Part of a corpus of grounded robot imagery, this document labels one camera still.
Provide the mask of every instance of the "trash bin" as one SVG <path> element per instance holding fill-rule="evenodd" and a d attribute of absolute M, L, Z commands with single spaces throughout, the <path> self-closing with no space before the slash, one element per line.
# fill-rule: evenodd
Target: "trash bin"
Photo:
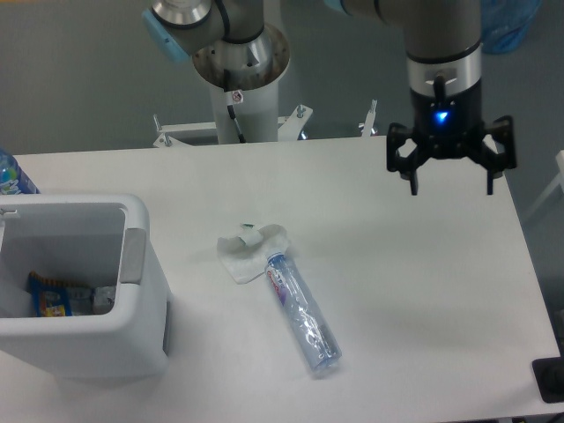
<path fill-rule="evenodd" d="M 172 294 L 134 196 L 0 199 L 0 349 L 54 375 L 156 375 Z M 27 276 L 115 286 L 104 315 L 37 317 Z"/>

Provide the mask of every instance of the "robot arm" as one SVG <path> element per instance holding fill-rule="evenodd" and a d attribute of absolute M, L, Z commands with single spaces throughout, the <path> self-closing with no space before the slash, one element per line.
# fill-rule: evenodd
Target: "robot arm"
<path fill-rule="evenodd" d="M 326 0 L 329 7 L 354 17 L 370 17 L 404 30 L 411 89 L 412 129 L 392 123 L 387 136 L 387 168 L 418 191 L 417 168 L 428 159 L 468 157 L 487 170 L 487 193 L 494 178 L 516 167 L 513 123 L 503 116 L 482 121 L 480 2 L 476 0 Z M 503 147 L 484 142 L 491 135 Z M 411 139 L 416 148 L 402 157 Z"/>

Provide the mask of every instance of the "water bottle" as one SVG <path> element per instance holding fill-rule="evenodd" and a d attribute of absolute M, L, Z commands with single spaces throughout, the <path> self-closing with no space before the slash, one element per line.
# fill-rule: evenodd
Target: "water bottle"
<path fill-rule="evenodd" d="M 481 0 L 482 50 L 500 54 L 515 50 L 531 25 L 541 0 Z"/>
<path fill-rule="evenodd" d="M 39 194 L 39 190 L 14 156 L 0 149 L 0 195 L 7 194 Z"/>
<path fill-rule="evenodd" d="M 284 313 L 314 374 L 337 363 L 341 350 L 308 286 L 293 260 L 279 250 L 267 253 L 264 269 L 278 295 Z"/>

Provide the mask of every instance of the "metal bracket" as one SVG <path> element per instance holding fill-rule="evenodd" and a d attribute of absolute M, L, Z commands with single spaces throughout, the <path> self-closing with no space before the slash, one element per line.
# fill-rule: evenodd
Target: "metal bracket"
<path fill-rule="evenodd" d="M 303 127 L 313 115 L 313 109 L 299 105 L 290 116 L 278 118 L 278 141 L 307 139 Z M 155 147 L 190 147 L 179 139 L 198 139 L 217 135 L 215 122 L 184 123 L 180 125 L 159 124 L 157 115 L 153 116 L 157 139 L 152 143 Z"/>
<path fill-rule="evenodd" d="M 307 139 L 303 127 L 313 115 L 312 108 L 300 104 L 286 121 L 278 128 L 278 141 L 295 141 L 296 139 Z"/>
<path fill-rule="evenodd" d="M 560 170 L 559 173 L 525 211 L 522 219 L 523 225 L 530 223 L 533 219 L 540 219 L 562 198 L 564 194 L 564 150 L 556 155 L 556 163 Z"/>

